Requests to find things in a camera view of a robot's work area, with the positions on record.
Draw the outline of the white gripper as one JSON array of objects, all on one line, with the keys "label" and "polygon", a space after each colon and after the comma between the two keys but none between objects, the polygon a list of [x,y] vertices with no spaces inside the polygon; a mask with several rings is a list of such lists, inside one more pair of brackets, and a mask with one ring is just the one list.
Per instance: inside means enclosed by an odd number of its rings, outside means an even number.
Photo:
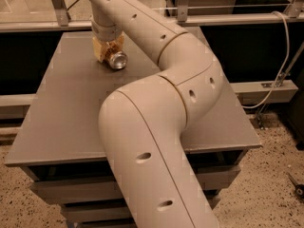
[{"label": "white gripper", "polygon": [[93,50],[96,59],[102,63],[108,51],[110,43],[111,49],[115,52],[122,51],[124,46],[124,36],[122,30],[95,4],[92,7],[91,27],[96,37],[92,38]]}]

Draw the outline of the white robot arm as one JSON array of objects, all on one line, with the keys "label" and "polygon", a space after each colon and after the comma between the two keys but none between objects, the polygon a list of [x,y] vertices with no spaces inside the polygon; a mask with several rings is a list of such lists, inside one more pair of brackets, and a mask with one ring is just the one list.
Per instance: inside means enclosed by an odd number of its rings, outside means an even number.
[{"label": "white robot arm", "polygon": [[89,0],[101,40],[123,31],[159,67],[103,102],[102,146],[138,228],[219,228],[181,146],[181,132],[217,102],[223,72],[211,49],[138,0]]}]

